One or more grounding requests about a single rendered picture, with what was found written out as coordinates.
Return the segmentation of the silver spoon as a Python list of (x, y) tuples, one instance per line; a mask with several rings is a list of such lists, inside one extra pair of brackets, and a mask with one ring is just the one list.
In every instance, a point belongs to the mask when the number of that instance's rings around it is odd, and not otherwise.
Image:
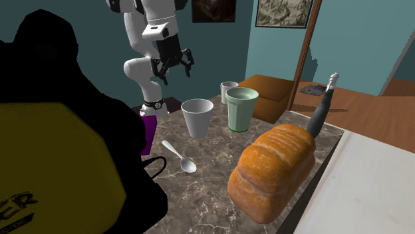
[(167, 148), (169, 151), (171, 151), (172, 153), (174, 153), (175, 155), (177, 155), (177, 157), (179, 157), (179, 159), (181, 160), (180, 166), (181, 169), (186, 172), (186, 173), (194, 173), (197, 170), (197, 166), (195, 165), (195, 163), (193, 163), (193, 161), (183, 157), (176, 149), (175, 147), (173, 147), (173, 145), (171, 145), (171, 143), (169, 143), (169, 141), (167, 140), (162, 140), (162, 145)]

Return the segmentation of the brown door frame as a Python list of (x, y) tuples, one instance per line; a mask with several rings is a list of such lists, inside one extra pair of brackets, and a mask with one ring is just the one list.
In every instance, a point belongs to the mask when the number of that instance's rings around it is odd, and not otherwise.
[(295, 95), (297, 93), (297, 89), (298, 89), (298, 85), (301, 79), (301, 74), (305, 65), (305, 61), (307, 58), (307, 53), (309, 50), (309, 45), (311, 43), (311, 39), (315, 30), (315, 25), (318, 19), (318, 15), (319, 15), (319, 11), (321, 8), (321, 4), (322, 4), (323, 0), (314, 0), (313, 1), (313, 7), (311, 9), (311, 16), (309, 19), (309, 25), (307, 26), (307, 30), (305, 33), (305, 37), (303, 40), (303, 45), (302, 45), (302, 49), (301, 49), (301, 53), (299, 56), (299, 60), (297, 63), (297, 67), (296, 67), (296, 71), (295, 71), (295, 76), (293, 79), (293, 89), (291, 91), (290, 97), (289, 97), (289, 102), (287, 105), (287, 110), (291, 110), (293, 107), (293, 103), (295, 100)]

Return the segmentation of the white cabinet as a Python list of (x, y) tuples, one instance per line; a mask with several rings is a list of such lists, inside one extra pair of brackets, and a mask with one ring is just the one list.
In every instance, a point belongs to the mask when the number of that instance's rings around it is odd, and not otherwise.
[(415, 234), (415, 154), (344, 131), (294, 234)]

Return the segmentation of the pale green cup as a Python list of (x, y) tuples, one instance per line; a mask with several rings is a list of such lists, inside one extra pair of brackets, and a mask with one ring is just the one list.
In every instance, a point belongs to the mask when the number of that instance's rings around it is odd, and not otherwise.
[(234, 132), (249, 129), (259, 93), (251, 88), (235, 87), (226, 91), (228, 128)]

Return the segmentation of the grey tool with silver tip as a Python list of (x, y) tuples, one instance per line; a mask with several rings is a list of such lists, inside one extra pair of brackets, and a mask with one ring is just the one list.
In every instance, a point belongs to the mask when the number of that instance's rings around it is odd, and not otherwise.
[(316, 138), (319, 135), (323, 127), (323, 124), (330, 109), (335, 84), (339, 77), (340, 75), (337, 72), (330, 75), (329, 83), (327, 84), (327, 88), (321, 99), (321, 103), (316, 107), (308, 123), (307, 131), (312, 135), (313, 138)]

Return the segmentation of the white mug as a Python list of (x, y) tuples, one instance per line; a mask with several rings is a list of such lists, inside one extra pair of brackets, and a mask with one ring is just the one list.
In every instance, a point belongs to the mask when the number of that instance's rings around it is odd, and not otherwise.
[(225, 105), (227, 105), (227, 98), (226, 98), (226, 92), (231, 89), (231, 88), (235, 88), (238, 87), (239, 84), (237, 82), (234, 81), (226, 81), (226, 82), (222, 82), (220, 84), (220, 89), (221, 89), (221, 102)]

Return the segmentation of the black and yellow bag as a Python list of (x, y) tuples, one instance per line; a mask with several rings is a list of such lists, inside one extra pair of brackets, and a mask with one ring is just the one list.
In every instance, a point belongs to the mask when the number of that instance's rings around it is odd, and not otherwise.
[(0, 41), (0, 234), (144, 234), (168, 212), (143, 119), (94, 87), (43, 9)]

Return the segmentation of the brown bread loaf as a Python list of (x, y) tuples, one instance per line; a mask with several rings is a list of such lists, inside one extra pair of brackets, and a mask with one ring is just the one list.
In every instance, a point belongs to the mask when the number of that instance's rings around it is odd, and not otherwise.
[(273, 222), (310, 174), (315, 149), (315, 139), (305, 129), (274, 127), (242, 152), (229, 177), (229, 197), (256, 223)]

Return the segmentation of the brown box seat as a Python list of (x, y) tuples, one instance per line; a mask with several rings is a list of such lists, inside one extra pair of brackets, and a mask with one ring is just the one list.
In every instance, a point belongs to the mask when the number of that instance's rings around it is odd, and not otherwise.
[(260, 74), (239, 83), (239, 87), (251, 88), (259, 93), (253, 117), (270, 124), (276, 123), (286, 111), (293, 85), (292, 80)]

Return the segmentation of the purple robot stand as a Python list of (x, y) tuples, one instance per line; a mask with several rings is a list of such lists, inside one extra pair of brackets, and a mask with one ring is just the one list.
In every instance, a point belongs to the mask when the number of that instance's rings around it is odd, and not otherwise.
[(148, 156), (150, 155), (158, 122), (156, 116), (142, 116), (142, 120), (145, 127), (146, 146), (142, 150), (141, 156)]

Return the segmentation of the pale framed wall picture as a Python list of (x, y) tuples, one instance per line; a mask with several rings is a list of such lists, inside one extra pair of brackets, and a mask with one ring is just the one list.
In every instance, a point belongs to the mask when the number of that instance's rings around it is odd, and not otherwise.
[(256, 27), (306, 29), (314, 0), (258, 0)]

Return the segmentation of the dark floor mat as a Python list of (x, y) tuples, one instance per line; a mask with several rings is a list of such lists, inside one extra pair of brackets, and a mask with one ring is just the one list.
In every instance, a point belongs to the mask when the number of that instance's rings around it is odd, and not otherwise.
[(302, 89), (299, 90), (300, 93), (313, 95), (313, 96), (321, 96), (325, 93), (326, 86), (310, 84)]

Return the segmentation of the dark wall picture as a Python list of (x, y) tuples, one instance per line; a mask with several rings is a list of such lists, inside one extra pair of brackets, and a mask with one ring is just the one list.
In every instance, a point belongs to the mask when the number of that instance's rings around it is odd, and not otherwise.
[(237, 0), (192, 0), (193, 23), (232, 23)]

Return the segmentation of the white tapered cup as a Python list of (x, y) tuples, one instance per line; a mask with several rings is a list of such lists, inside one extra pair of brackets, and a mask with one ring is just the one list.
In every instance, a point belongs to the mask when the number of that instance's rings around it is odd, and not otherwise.
[(192, 138), (204, 138), (207, 135), (213, 107), (211, 101), (201, 98), (182, 103), (181, 109)]

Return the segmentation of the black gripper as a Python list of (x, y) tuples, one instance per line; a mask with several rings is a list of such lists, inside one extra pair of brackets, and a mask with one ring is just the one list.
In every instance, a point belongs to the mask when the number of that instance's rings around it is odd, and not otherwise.
[[(156, 41), (160, 58), (151, 58), (151, 67), (154, 76), (157, 76), (168, 85), (166, 73), (172, 66), (182, 64), (185, 67), (186, 76), (190, 77), (190, 70), (194, 64), (194, 58), (190, 49), (181, 50), (178, 35), (175, 34), (162, 41)], [(183, 60), (183, 55), (187, 57), (187, 61)]]

